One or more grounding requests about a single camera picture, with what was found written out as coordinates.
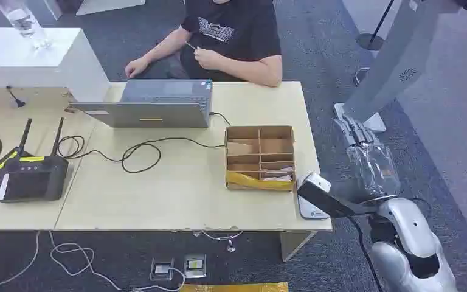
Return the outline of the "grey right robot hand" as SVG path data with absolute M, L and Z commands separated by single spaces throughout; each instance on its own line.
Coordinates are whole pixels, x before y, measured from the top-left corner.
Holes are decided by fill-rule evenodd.
M 339 126 L 348 146 L 363 147 L 370 144 L 381 144 L 381 141 L 372 130 L 348 115 L 342 114 L 341 117 L 334 119 L 334 121 Z

